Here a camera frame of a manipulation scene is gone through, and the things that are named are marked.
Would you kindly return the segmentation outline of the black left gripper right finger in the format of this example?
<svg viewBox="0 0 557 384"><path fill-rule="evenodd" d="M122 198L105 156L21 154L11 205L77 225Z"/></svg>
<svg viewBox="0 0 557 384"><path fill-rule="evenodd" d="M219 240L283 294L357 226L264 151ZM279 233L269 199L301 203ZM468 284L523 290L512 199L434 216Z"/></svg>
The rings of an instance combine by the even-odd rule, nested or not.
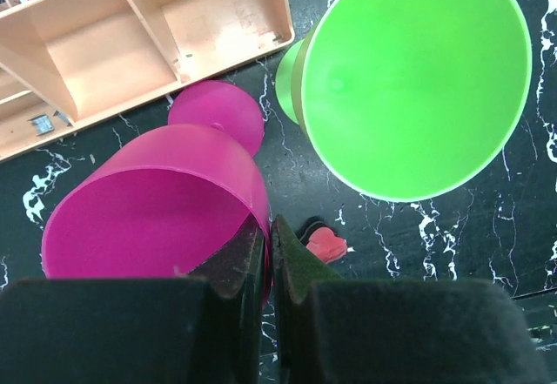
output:
<svg viewBox="0 0 557 384"><path fill-rule="evenodd" d="M272 223L284 383L547 383L519 306L484 280L348 280Z"/></svg>

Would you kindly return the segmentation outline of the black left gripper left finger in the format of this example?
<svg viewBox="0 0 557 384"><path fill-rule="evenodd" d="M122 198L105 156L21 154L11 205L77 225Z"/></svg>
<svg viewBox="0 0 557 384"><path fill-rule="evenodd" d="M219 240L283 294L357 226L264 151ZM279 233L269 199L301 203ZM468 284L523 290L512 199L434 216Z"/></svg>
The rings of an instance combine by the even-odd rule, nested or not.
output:
<svg viewBox="0 0 557 384"><path fill-rule="evenodd" d="M264 276L249 217L175 279L18 281L1 294L1 380L254 383Z"/></svg>

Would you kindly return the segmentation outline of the green wine glass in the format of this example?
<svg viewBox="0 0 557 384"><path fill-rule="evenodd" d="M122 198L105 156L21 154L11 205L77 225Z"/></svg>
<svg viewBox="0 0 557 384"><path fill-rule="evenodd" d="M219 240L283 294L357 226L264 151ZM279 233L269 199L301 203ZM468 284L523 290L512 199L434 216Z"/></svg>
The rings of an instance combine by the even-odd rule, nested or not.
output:
<svg viewBox="0 0 557 384"><path fill-rule="evenodd" d="M289 97L336 178L414 202L465 184L501 152L532 61L516 0L334 0L299 47Z"/></svg>

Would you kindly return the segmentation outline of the pink wine glass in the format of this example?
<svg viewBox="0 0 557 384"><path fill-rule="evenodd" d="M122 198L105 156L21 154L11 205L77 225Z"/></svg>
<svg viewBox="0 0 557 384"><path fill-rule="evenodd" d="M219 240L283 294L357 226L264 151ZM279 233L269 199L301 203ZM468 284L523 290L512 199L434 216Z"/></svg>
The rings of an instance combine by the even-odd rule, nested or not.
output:
<svg viewBox="0 0 557 384"><path fill-rule="evenodd" d="M269 200L255 163L258 102L205 80L174 99L166 125L118 150L54 209L44 228L49 279L171 278L231 240L248 218L268 232Z"/></svg>

